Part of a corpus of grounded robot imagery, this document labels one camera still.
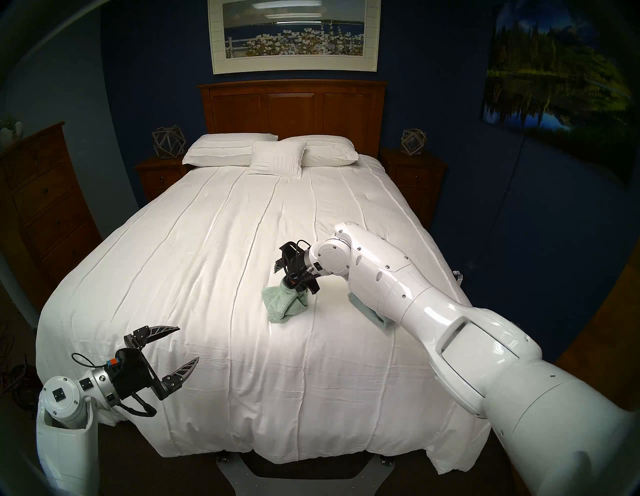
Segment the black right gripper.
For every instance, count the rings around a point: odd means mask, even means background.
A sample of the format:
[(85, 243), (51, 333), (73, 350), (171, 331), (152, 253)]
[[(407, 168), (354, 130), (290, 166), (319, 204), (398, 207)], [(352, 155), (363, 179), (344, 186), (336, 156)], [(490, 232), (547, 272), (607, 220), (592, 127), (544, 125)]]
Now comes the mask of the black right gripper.
[(311, 247), (311, 243), (287, 241), (280, 247), (281, 257), (275, 262), (273, 273), (284, 269), (285, 279), (296, 281), (297, 292), (310, 291), (312, 295), (316, 295), (320, 287), (316, 267), (309, 261)]

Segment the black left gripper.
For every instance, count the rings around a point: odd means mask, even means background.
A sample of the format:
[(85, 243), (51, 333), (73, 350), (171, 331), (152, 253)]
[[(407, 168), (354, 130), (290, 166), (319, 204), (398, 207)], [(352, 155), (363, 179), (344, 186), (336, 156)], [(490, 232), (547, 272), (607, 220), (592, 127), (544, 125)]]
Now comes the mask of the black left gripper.
[(124, 336), (127, 348), (119, 349), (114, 358), (106, 363), (106, 373), (120, 400), (146, 388), (150, 388), (158, 399), (163, 400), (184, 385), (197, 367), (199, 357), (159, 380), (141, 351), (147, 344), (178, 330), (177, 326), (143, 326)]

